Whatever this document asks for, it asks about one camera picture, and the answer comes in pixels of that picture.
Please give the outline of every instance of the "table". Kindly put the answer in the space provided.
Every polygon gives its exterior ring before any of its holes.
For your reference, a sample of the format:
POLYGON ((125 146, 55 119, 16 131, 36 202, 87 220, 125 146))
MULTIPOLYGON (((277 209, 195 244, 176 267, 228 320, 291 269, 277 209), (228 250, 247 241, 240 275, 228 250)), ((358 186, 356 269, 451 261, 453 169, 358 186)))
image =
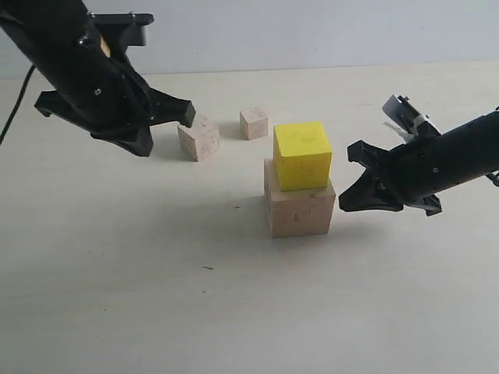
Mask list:
MULTIPOLYGON (((499 100, 499 62, 146 76, 220 126, 182 154, 176 124, 150 158, 33 108, 0 147, 0 372, 491 373, 499 370, 499 191, 442 192, 444 212, 345 213, 329 235, 272 240, 263 160, 239 110, 322 121, 337 193, 362 172, 346 147, 391 148, 381 106, 404 94, 441 131, 499 100)), ((2 117, 21 82, 0 83, 2 117)))

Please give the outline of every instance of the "wooden cube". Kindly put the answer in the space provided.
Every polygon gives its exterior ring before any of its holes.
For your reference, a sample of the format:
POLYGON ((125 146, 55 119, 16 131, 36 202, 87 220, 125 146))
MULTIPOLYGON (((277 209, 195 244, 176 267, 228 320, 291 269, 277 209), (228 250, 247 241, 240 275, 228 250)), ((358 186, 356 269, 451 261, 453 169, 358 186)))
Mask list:
POLYGON ((204 115, 196 114, 193 126, 177 126, 180 146, 195 161, 201 161, 221 148, 218 127, 204 115))
POLYGON ((325 188, 282 192, 271 159, 264 161, 264 191, 272 238, 325 235, 329 232, 336 193, 325 188))
POLYGON ((327 188, 332 155, 320 122, 274 127, 274 166, 282 191, 327 188))
POLYGON ((268 117, 262 108, 247 108, 239 112, 241 131, 248 140, 268 136, 268 117))

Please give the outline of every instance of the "yellow cube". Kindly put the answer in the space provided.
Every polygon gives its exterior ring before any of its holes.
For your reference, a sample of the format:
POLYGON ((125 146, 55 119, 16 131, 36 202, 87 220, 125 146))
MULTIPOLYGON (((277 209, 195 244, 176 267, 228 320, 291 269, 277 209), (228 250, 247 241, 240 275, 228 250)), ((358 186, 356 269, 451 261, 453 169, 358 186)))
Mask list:
POLYGON ((321 122, 274 127, 274 168, 281 191, 327 187, 332 157, 321 122))

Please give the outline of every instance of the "large wooden block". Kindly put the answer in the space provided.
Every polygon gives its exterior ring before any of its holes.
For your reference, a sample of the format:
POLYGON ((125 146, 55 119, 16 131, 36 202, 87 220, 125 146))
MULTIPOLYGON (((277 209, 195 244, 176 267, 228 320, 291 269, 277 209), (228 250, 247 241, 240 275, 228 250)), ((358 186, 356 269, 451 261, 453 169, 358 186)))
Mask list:
POLYGON ((282 191, 326 188, 332 155, 320 122, 274 127, 274 166, 282 191))
POLYGON ((204 115, 196 114, 193 126, 177 126, 180 146, 195 161, 201 161, 221 148, 218 127, 204 115))
POLYGON ((268 117, 262 108, 247 108, 239 112, 241 131, 248 140, 268 136, 268 117))
POLYGON ((271 159, 264 161, 264 191, 272 238, 325 235, 329 232, 336 193, 331 180, 322 189, 283 192, 271 159))

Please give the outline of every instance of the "black cable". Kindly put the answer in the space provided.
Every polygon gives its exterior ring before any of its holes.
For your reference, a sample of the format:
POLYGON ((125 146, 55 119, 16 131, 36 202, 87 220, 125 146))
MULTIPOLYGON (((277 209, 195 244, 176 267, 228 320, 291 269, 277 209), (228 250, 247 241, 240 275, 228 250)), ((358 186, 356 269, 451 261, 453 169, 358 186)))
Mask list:
POLYGON ((3 143, 3 139, 5 138, 5 135, 7 135, 7 132, 9 131, 10 125, 12 124, 12 120, 16 116, 17 110, 19 109, 19 106, 21 105, 21 102, 23 101, 24 94, 26 93, 26 88, 28 87, 28 83, 30 82, 30 78, 33 75, 34 72, 34 65, 30 67, 28 70, 28 73, 26 74, 26 77, 24 78, 23 85, 21 86, 21 91, 19 92, 19 96, 17 97, 16 104, 14 105, 14 108, 12 112, 10 113, 9 119, 7 120, 3 130, 2 134, 0 134, 0 145, 3 143))

